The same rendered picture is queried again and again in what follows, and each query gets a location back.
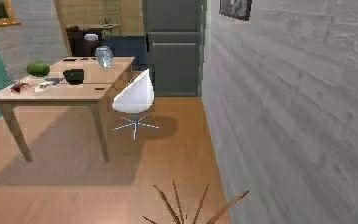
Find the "white swivel chair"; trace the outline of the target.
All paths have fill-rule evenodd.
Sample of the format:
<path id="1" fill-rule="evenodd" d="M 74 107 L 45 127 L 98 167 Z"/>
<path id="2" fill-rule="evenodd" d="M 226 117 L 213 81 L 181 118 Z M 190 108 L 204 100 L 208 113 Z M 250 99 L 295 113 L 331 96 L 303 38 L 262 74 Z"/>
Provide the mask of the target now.
<path id="1" fill-rule="evenodd" d="M 124 117 L 124 120 L 127 120 L 128 124 L 115 127 L 114 130 L 132 126 L 133 139 L 136 139 L 139 126 L 158 129 L 158 126 L 143 123 L 143 120 L 149 114 L 146 114 L 142 118 L 137 117 L 139 113 L 147 111 L 152 106 L 154 99 L 155 94 L 150 78 L 150 70 L 146 69 L 113 99 L 112 108 L 115 111 L 133 115 L 132 119 Z"/>

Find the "grey-green room door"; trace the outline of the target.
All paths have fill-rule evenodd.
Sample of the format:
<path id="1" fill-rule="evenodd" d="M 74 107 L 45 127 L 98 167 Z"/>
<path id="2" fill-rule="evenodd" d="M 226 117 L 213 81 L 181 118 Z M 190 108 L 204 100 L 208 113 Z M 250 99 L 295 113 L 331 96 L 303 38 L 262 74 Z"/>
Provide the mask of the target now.
<path id="1" fill-rule="evenodd" d="M 142 0 L 150 68 L 157 96 L 199 94 L 203 0 Z"/>

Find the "clear glass jar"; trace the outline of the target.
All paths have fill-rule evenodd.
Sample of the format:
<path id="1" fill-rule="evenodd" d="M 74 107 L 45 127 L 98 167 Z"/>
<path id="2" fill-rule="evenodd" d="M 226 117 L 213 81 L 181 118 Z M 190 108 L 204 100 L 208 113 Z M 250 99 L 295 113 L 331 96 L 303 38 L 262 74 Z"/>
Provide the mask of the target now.
<path id="1" fill-rule="evenodd" d="M 109 68 L 112 65 L 113 55 L 108 46 L 98 47 L 95 51 L 95 56 L 102 67 Z"/>

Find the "light wooden table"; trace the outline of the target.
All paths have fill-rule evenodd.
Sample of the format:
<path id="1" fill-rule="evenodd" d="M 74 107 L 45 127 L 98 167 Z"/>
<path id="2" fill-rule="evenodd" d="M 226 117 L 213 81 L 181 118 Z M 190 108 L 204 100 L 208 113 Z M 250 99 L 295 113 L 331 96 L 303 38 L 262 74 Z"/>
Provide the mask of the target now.
<path id="1" fill-rule="evenodd" d="M 120 84 L 125 87 L 125 75 L 131 71 L 134 57 L 114 57 L 109 68 L 103 68 L 97 60 L 82 60 L 80 57 L 73 62 L 59 61 L 51 66 L 49 77 L 62 78 L 63 72 L 69 69 L 83 69 L 84 81 L 79 85 L 69 85 L 64 79 L 56 85 L 51 85 L 44 92 L 24 91 L 12 93 L 10 86 L 0 90 L 0 112 L 15 142 L 27 162 L 32 162 L 30 149 L 20 128 L 15 107 L 21 106 L 85 106 L 91 111 L 98 133 L 101 152 L 105 161 L 109 160 L 107 132 L 104 123 L 105 110 L 108 108 L 108 96 Z M 21 82 L 38 85 L 40 78 L 27 76 Z"/>

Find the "black bowl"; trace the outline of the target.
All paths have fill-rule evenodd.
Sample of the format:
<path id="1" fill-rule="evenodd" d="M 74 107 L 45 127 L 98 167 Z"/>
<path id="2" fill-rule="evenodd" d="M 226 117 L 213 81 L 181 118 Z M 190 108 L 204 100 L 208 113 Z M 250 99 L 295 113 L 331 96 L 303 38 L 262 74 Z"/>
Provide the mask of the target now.
<path id="1" fill-rule="evenodd" d="M 83 69 L 69 69 L 63 72 L 65 80 L 71 85 L 79 85 L 84 81 Z"/>

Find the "small wooden side table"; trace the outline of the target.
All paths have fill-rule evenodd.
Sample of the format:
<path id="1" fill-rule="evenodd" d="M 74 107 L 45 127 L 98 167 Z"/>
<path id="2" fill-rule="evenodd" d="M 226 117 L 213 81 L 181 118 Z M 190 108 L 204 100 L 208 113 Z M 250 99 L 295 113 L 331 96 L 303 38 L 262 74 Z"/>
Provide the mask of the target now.
<path id="1" fill-rule="evenodd" d="M 118 29 L 119 30 L 119 35 L 122 35 L 122 27 L 120 24 L 83 24 L 82 25 L 83 29 L 92 29 L 92 30 L 99 30 L 99 31 L 104 31 L 107 30 L 110 33 L 113 33 L 114 29 Z"/>

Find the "dark framed picture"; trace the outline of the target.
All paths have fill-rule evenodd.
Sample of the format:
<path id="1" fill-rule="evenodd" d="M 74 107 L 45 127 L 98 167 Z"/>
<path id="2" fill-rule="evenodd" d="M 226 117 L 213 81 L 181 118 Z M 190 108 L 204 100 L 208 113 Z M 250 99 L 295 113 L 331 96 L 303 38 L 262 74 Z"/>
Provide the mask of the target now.
<path id="1" fill-rule="evenodd" d="M 234 19 L 250 19 L 252 0 L 220 0 L 219 13 Z"/>

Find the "dark brown cabinet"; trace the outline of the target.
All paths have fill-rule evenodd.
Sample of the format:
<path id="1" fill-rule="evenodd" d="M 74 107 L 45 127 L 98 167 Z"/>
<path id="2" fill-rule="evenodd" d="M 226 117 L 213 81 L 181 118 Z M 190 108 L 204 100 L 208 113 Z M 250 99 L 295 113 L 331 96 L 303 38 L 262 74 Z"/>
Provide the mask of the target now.
<path id="1" fill-rule="evenodd" d="M 93 57 L 95 49 L 102 41 L 102 34 L 98 30 L 81 30 L 78 26 L 73 26 L 68 27 L 66 33 L 73 57 Z M 84 39 L 86 34 L 95 34 L 98 38 L 95 41 L 88 41 Z"/>

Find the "green watermelon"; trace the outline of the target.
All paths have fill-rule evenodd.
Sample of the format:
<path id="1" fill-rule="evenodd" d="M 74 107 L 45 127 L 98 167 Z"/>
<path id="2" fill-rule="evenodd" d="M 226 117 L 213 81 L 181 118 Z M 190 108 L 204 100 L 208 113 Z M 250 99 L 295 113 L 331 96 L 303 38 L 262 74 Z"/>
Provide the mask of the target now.
<path id="1" fill-rule="evenodd" d="M 26 71 L 31 76 L 45 77 L 50 72 L 50 66 L 43 61 L 33 61 L 27 65 Z"/>

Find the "red and white food plate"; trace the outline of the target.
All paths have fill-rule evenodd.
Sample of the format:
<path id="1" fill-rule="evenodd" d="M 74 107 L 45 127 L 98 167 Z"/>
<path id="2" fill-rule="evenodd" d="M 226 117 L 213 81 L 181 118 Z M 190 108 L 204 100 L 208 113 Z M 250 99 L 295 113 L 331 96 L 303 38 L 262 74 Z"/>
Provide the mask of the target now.
<path id="1" fill-rule="evenodd" d="M 40 83 L 38 85 L 33 85 L 27 82 L 17 82 L 11 86 L 10 90 L 12 93 L 16 94 L 19 94 L 24 91 L 44 92 L 48 86 L 48 83 Z"/>

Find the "gold framed picture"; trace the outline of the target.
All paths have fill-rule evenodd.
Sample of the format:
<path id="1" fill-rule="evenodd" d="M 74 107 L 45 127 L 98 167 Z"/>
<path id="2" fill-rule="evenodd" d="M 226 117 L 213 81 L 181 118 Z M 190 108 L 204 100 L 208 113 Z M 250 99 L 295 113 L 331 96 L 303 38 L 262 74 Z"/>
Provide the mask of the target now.
<path id="1" fill-rule="evenodd" d="M 0 0 L 0 28 L 20 25 L 21 22 L 15 18 L 11 6 L 11 0 Z"/>

